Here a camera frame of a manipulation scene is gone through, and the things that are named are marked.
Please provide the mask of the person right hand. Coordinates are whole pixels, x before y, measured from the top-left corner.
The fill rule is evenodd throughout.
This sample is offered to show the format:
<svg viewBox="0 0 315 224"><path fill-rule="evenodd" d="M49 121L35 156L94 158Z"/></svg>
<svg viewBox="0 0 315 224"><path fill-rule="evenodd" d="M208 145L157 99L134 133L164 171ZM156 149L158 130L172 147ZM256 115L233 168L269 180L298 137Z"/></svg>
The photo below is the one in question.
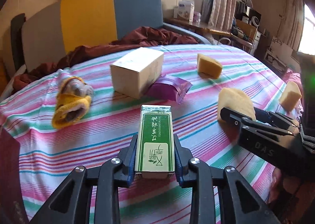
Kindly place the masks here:
<svg viewBox="0 0 315 224"><path fill-rule="evenodd" d="M280 169L274 168L270 184L268 203L275 202L280 197L290 197L297 187L298 180L295 177L282 173Z"/></svg>

